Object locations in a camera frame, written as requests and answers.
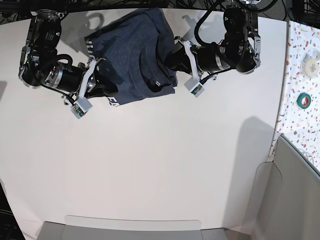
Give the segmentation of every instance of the black cable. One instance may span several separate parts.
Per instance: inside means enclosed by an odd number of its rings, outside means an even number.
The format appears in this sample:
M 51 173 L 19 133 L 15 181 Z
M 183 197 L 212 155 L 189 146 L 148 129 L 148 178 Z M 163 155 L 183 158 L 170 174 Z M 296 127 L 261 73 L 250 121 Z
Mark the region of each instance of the black cable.
M 115 2 L 115 3 L 111 4 L 110 6 L 114 6 L 114 5 L 118 5 L 118 4 L 123 4 L 123 5 L 125 5 L 125 4 L 127 4 L 127 3 L 129 3 L 129 2 L 142 3 L 141 0 L 123 0 L 123 1 Z
M 206 0 L 204 0 L 204 7 L 205 7 L 205 9 L 209 8 L 208 2 Z
M 286 20 L 286 18 L 287 18 L 287 15 L 288 15 L 288 13 L 287 13 L 287 8 L 286 8 L 286 5 L 285 5 L 285 2 L 284 2 L 284 0 L 281 0 L 282 1 L 282 4 L 283 4 L 283 8 L 284 8 L 284 18 L 282 19 L 282 21 L 285 21 Z
M 172 1 L 169 2 L 169 5 L 172 5 L 174 8 L 177 9 L 177 5 L 175 5 Z
M 312 11 L 312 10 L 308 10 L 308 9 L 305 9 L 305 11 L 308 12 L 308 13 L 312 13 L 312 14 L 317 14 L 318 13 L 316 11 Z
M 201 80 L 200 80 L 200 83 L 203 85 L 203 84 L 205 84 L 210 78 L 212 78 L 214 75 L 228 72 L 228 71 L 230 71 L 231 69 L 232 69 L 232 68 L 230 67 L 230 68 L 225 69 L 225 70 L 216 71 L 216 72 L 214 72 L 214 73 L 211 73 L 211 74 L 209 74 L 208 76 L 206 76 L 204 79 L 201 79 Z
M 10 228 L 9 228 L 9 230 L 8 230 L 8 232 L 7 232 L 7 234 L 5 235 L 4 240 L 9 240 L 9 238 L 10 238 L 11 233 L 12 233 L 13 230 L 14 230 L 14 226 L 11 225 Z
M 62 21 L 63 19 L 65 19 L 65 18 L 68 16 L 68 14 L 69 14 L 69 13 L 66 13 L 66 14 L 61 18 L 60 21 Z
M 13 16 L 13 18 L 12 18 L 11 20 L 9 20 L 9 18 L 10 18 L 13 14 L 16 14 L 16 12 L 13 12 L 10 16 L 5 17 L 5 19 L 6 19 L 6 21 L 7 21 L 8 23 L 12 23 L 12 22 L 14 21 L 15 16 Z
M 170 2 L 170 4 L 172 4 L 176 9 L 182 8 L 182 9 L 203 10 L 203 8 L 194 7 L 195 2 L 191 2 L 190 5 L 188 5 L 183 0 L 176 0 L 175 1 L 176 4 L 174 4 L 173 2 Z
M 72 97 L 70 97 L 68 94 L 64 93 L 63 91 L 60 91 L 60 90 L 57 90 L 57 89 L 54 89 L 54 88 L 51 88 L 49 86 L 46 86 L 44 85 L 42 82 L 39 81 L 39 79 L 34 75 L 34 72 L 32 71 L 32 68 L 31 68 L 31 65 L 30 65 L 30 62 L 31 62 L 31 57 L 29 57 L 28 59 L 28 67 L 29 67 L 29 70 L 30 70 L 30 73 L 31 73 L 31 77 L 34 78 L 38 84 L 40 84 L 42 87 L 44 87 L 45 89 L 49 89 L 49 90 L 52 90 L 54 92 L 57 92 L 59 94 L 62 94 L 63 96 L 65 96 L 69 102 L 74 105 L 75 104 L 75 100 L 72 99 Z
M 316 12 L 320 12 L 320 7 L 317 4 L 315 4 L 314 2 L 310 1 L 310 3 L 308 3 L 307 5 L 312 7 L 313 10 L 315 10 Z
M 48 67 L 50 67 L 52 64 L 60 61 L 60 60 L 67 60 L 68 63 L 66 64 L 66 66 L 69 68 L 72 66 L 73 63 L 73 59 L 70 55 L 68 54 L 59 54 L 57 56 L 54 56 L 52 58 L 50 58 L 48 61 L 44 62 L 42 64 L 41 70 L 47 70 Z
M 305 2 L 304 5 L 307 5 L 307 6 L 309 6 L 309 7 L 312 8 L 312 9 L 314 8 L 314 7 L 313 7 L 310 3 L 308 3 L 308 2 Z
M 290 14 L 288 14 L 288 17 L 290 18 L 291 21 L 295 22 L 295 20 L 291 18 Z
M 224 10 L 224 11 L 226 10 L 226 8 L 222 5 L 222 3 L 220 3 L 219 5 L 220 5 L 220 10 L 221 10 L 221 11 L 222 11 L 222 10 Z
M 241 0 L 235 0 L 235 1 L 240 5 L 241 8 L 247 10 L 248 12 L 255 13 L 255 14 L 261 14 L 261 13 L 269 10 L 270 8 L 272 8 L 278 0 L 272 0 L 272 2 L 268 6 L 262 8 L 262 9 L 252 9 L 252 8 L 246 6 L 245 4 L 243 4 L 241 2 Z
M 268 15 L 265 14 L 264 12 L 263 12 L 262 14 L 265 15 L 266 17 L 268 17 L 269 19 L 272 19 L 272 17 L 268 16 Z
M 291 10 L 291 13 L 292 13 L 292 16 L 293 16 L 293 20 L 292 20 L 291 17 L 290 17 L 290 14 L 289 14 L 290 20 L 293 21 L 293 22 L 297 22 L 297 23 L 300 24 L 301 22 L 300 22 L 300 20 L 297 18 L 295 9 L 294 9 L 293 7 L 291 7 L 290 10 Z
M 320 8 L 320 5 L 315 2 L 315 1 L 312 1 L 312 0 L 309 0 L 309 3 L 308 3 L 310 6 L 316 6 L 317 8 Z
M 194 28 L 194 36 L 196 41 L 204 46 L 204 47 L 210 47 L 210 43 L 203 41 L 199 36 L 199 29 L 201 25 L 204 23 L 204 21 L 209 17 L 209 15 L 212 13 L 212 11 L 220 4 L 224 2 L 224 0 L 217 0 L 209 9 L 205 12 L 205 14 L 200 18 L 200 20 L 196 23 Z
M 18 16 L 18 13 L 16 13 L 13 18 L 12 18 L 12 22 L 17 21 L 17 19 L 15 19 Z

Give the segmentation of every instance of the white tabletop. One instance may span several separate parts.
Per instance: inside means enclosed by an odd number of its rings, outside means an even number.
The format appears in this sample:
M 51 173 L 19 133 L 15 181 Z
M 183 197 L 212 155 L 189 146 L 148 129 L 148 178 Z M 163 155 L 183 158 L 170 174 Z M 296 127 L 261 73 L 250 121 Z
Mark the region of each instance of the white tabletop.
M 132 9 L 70 14 L 58 44 L 86 63 L 83 37 Z M 201 10 L 165 9 L 175 36 L 193 39 Z M 272 142 L 286 53 L 285 22 L 259 18 L 261 66 L 220 74 L 195 98 L 178 73 L 176 93 L 111 107 L 91 99 L 81 120 L 59 94 L 18 79 L 29 20 L 0 26 L 0 178 L 28 239 L 66 215 L 120 220 L 199 220 L 202 229 L 242 224 L 258 165 Z M 224 38 L 223 14 L 200 32 Z

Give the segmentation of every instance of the terrazzo patterned surface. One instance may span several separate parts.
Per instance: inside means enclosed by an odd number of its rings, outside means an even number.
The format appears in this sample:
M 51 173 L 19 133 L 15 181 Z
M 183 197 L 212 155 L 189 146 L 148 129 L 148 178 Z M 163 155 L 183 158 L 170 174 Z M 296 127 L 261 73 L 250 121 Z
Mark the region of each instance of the terrazzo patterned surface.
M 312 49 L 320 51 L 320 30 L 289 21 L 281 103 L 268 161 L 274 159 L 279 136 L 285 135 L 320 170 L 320 74 L 309 78 L 300 72 L 306 52 Z M 307 109 L 297 105 L 301 93 L 311 96 Z

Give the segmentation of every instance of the folded shirt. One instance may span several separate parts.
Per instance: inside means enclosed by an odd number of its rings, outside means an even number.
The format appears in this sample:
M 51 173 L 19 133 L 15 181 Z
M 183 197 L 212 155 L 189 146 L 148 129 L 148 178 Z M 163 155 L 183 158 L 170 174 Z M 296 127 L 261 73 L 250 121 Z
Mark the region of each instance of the folded shirt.
M 174 94 L 176 72 L 164 65 L 173 33 L 158 8 L 140 9 L 85 37 L 91 57 L 106 58 L 99 72 L 117 85 L 112 106 Z

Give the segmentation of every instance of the green tape roll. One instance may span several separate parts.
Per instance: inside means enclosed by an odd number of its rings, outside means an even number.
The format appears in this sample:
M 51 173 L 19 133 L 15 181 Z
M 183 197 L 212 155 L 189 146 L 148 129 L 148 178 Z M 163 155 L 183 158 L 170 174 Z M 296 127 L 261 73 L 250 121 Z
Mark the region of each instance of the green tape roll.
M 307 93 L 301 93 L 296 101 L 298 106 L 302 109 L 307 109 L 311 104 L 311 97 Z

